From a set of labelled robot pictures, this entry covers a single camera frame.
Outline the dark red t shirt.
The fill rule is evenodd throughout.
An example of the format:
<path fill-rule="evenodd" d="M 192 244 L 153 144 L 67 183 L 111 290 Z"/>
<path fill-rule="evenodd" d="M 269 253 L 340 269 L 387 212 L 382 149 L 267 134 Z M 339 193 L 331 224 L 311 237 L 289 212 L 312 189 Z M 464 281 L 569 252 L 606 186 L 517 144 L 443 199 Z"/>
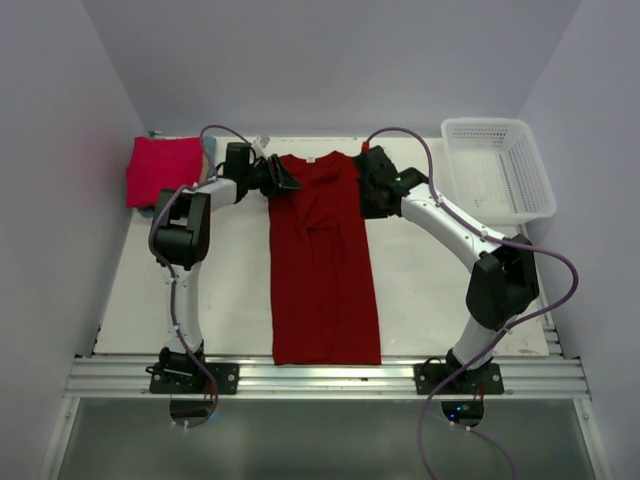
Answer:
<path fill-rule="evenodd" d="M 270 199 L 272 356 L 278 365 L 378 365 L 379 318 L 350 156 L 285 155 L 299 190 Z"/>

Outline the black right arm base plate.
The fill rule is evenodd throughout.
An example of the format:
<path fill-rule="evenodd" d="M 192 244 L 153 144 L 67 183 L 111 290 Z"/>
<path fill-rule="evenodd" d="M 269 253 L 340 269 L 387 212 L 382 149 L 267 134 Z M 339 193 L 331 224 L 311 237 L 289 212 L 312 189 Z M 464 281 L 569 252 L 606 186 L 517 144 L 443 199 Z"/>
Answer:
<path fill-rule="evenodd" d="M 413 365 L 415 391 L 420 396 L 427 396 L 443 382 L 455 369 L 440 359 L 430 358 L 425 362 Z M 500 367 L 489 362 L 475 370 L 466 370 L 450 380 L 437 395 L 502 395 L 505 387 Z"/>

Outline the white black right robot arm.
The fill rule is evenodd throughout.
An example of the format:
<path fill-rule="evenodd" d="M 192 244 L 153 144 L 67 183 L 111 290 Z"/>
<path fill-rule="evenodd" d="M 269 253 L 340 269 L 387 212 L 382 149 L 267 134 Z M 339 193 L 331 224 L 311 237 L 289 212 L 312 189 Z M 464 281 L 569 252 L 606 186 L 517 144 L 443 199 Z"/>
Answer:
<path fill-rule="evenodd" d="M 469 319 L 443 362 L 426 361 L 417 371 L 420 393 L 470 393 L 495 373 L 495 345 L 509 322 L 539 296 L 534 255 L 523 235 L 504 239 L 450 205 L 431 179 L 410 167 L 396 169 L 382 147 L 364 145 L 354 159 L 361 214 L 397 216 L 422 228 L 469 271 L 465 296 Z"/>

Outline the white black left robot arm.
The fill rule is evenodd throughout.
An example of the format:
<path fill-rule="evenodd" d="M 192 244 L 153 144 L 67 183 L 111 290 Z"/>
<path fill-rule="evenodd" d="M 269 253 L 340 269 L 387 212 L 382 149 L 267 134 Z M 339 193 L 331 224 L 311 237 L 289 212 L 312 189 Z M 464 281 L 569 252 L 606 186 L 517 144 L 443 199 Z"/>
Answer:
<path fill-rule="evenodd" d="M 199 276 L 210 247 L 211 215 L 239 203 L 251 190 L 271 198 L 302 188 L 278 155 L 258 143 L 226 147 L 222 173 L 161 191 L 148 246 L 162 269 L 167 291 L 164 345 L 147 369 L 154 394 L 233 394 L 237 367 L 208 363 L 199 320 Z"/>

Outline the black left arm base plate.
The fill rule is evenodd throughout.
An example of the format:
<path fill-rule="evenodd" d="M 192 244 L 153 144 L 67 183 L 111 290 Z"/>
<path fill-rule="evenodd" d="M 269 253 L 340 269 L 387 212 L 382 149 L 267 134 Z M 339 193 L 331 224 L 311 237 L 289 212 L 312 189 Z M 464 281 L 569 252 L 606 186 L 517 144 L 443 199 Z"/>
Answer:
<path fill-rule="evenodd" d="M 194 374 L 172 372 L 159 363 L 148 366 L 145 372 L 151 376 L 149 391 L 152 394 L 210 394 L 235 395 L 240 379 L 240 366 L 236 363 L 205 364 L 209 374 L 196 368 Z"/>

